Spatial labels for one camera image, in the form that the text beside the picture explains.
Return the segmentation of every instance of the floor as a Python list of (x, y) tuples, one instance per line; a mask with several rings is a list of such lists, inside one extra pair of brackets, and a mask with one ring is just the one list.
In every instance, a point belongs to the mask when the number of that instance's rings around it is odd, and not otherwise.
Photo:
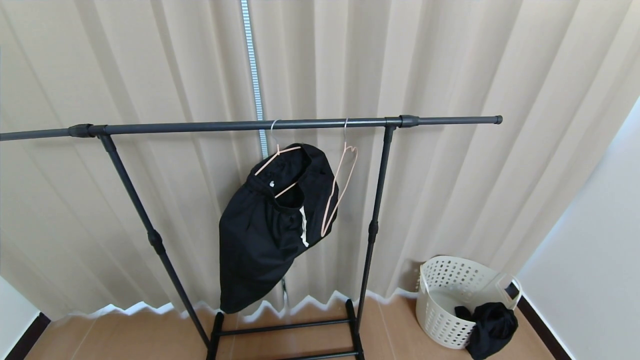
[[(282, 323), (328, 320), (345, 317), (344, 304), (336, 300), (327, 311), (309, 304), (293, 316), (277, 317), (265, 311), (253, 323), (238, 316), (225, 317), (225, 330), (269, 326)], [(198, 312), (205, 329), (212, 329), (214, 314)], [(553, 360), (522, 313), (516, 311), (520, 326), (513, 339), (491, 360)], [(415, 318), (415, 300), (394, 296), (388, 304), (372, 298), (365, 301), (362, 345), (367, 360), (452, 359), (469, 360), (466, 350), (450, 350), (433, 342)], [(306, 327), (260, 334), (226, 336), (221, 340), (218, 359), (279, 359), (283, 357), (351, 350), (346, 324)], [(50, 324), (33, 347), (27, 360), (36, 359), (205, 359), (206, 349), (189, 318), (178, 312), (163, 315), (139, 311), (131, 316), (108, 313), (88, 319), (70, 316)]]

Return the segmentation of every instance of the black garment in basket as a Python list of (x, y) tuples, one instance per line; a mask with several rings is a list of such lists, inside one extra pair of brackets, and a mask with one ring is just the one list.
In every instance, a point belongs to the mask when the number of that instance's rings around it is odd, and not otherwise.
[(467, 345), (467, 351), (474, 360), (486, 359), (502, 350), (518, 329), (518, 319), (513, 310), (501, 302), (480, 305), (473, 315), (466, 307), (456, 306), (456, 316), (476, 323)]
[[(301, 149), (281, 153), (257, 176), (268, 159), (256, 165), (220, 218), (220, 308), (226, 313), (267, 295), (295, 257), (322, 239), (333, 172), (320, 149), (300, 143), (288, 148), (294, 146)], [(336, 185), (327, 217), (337, 199)]]

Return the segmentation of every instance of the white wall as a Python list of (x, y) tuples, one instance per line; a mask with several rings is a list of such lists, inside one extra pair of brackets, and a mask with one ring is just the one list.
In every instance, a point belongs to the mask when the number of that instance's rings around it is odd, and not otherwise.
[(38, 316), (38, 309), (0, 277), (0, 359), (4, 359)]
[(640, 359), (640, 101), (519, 278), (576, 359)]

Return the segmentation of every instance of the perforated basket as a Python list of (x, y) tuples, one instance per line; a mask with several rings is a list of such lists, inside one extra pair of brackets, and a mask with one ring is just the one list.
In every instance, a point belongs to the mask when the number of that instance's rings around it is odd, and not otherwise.
[[(511, 298), (504, 290), (513, 283), (518, 295)], [(514, 309), (522, 287), (517, 279), (501, 274), (475, 261), (452, 256), (436, 256), (420, 266), (416, 316), (433, 341), (448, 348), (467, 346), (474, 322), (455, 316), (456, 306), (473, 311), (487, 302), (501, 302)]]

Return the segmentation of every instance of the garment rack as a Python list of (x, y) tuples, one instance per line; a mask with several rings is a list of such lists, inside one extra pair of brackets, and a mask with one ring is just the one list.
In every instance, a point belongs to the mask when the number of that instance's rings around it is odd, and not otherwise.
[[(160, 261), (164, 265), (176, 292), (180, 296), (184, 307), (189, 313), (189, 317), (193, 321), (202, 341), (207, 347), (207, 360), (213, 360), (216, 358), (218, 351), (218, 343), (222, 336), (251, 334), (254, 332), (267, 332), (267, 331), (279, 331), (285, 329), (295, 329), (299, 327), (310, 326), (322, 326), (331, 325), (336, 323), (348, 323), (351, 331), (351, 339), (353, 341), (353, 350), (345, 352), (328, 352), (325, 354), (311, 355), (311, 356), (298, 356), (288, 357), (283, 360), (316, 360), (316, 359), (331, 359), (336, 357), (355, 356), (358, 360), (364, 360), (364, 351), (362, 349), (362, 342), (360, 341), (360, 325), (362, 320), (362, 311), (364, 308), (364, 300), (367, 289), (367, 281), (369, 279), (369, 269), (371, 267), (371, 259), (373, 257), (373, 246), (376, 242), (376, 235), (378, 233), (378, 215), (380, 213), (380, 202), (382, 200), (382, 190), (385, 184), (385, 176), (387, 174), (387, 164), (389, 159), (389, 151), (391, 148), (391, 140), (394, 131), (397, 128), (414, 127), (421, 125), (453, 125), (453, 124), (500, 124), (502, 122), (502, 116), (491, 117), (416, 117), (413, 115), (400, 115), (398, 117), (383, 117), (383, 118), (362, 118), (352, 119), (349, 118), (347, 124), (346, 119), (324, 119), (324, 120), (279, 120), (274, 124), (273, 121), (240, 121), (240, 122), (188, 122), (188, 123), (172, 123), (172, 124), (131, 124), (131, 125), (93, 125), (93, 124), (80, 124), (71, 126), (64, 129), (47, 129), (36, 131), (19, 131), (13, 133), (0, 134), (0, 141), (8, 140), (25, 140), (25, 139), (37, 139), (37, 138), (55, 138), (71, 136), (74, 138), (99, 138), (102, 142), (102, 146), (109, 154), (111, 161), (113, 162), (122, 183), (131, 198), (133, 206), (136, 208), (142, 224), (147, 230), (147, 237), (149, 243), (155, 249), (156, 253), (160, 257)], [(331, 127), (384, 127), (384, 141), (382, 147), (382, 157), (380, 160), (380, 171), (378, 173), (378, 184), (376, 187), (376, 197), (373, 205), (373, 214), (371, 216), (371, 223), (369, 223), (369, 237), (367, 243), (367, 255), (364, 263), (364, 272), (362, 276), (362, 285), (360, 287), (360, 298), (358, 306), (358, 314), (356, 315), (353, 302), (351, 299), (346, 301), (347, 317), (338, 320), (328, 321), (316, 321), (305, 323), (294, 323), (289, 325), (278, 325), (268, 327), (258, 327), (253, 329), (241, 329), (233, 331), (223, 331), (222, 323), (224, 321), (224, 314), (219, 312), (216, 314), (216, 318), (211, 332), (211, 337), (207, 337), (207, 334), (198, 319), (191, 301), (182, 287), (182, 283), (178, 278), (178, 275), (169, 260), (166, 250), (163, 246), (162, 237), (154, 229), (151, 224), (151, 220), (142, 206), (142, 201), (138, 197), (138, 193), (129, 178), (127, 170), (125, 169), (120, 155), (116, 149), (116, 145), (111, 139), (111, 135), (120, 134), (150, 134), (150, 133), (191, 133), (191, 132), (203, 132), (203, 131), (247, 131), (247, 130), (267, 130), (273, 126), (273, 129), (326, 129)]]

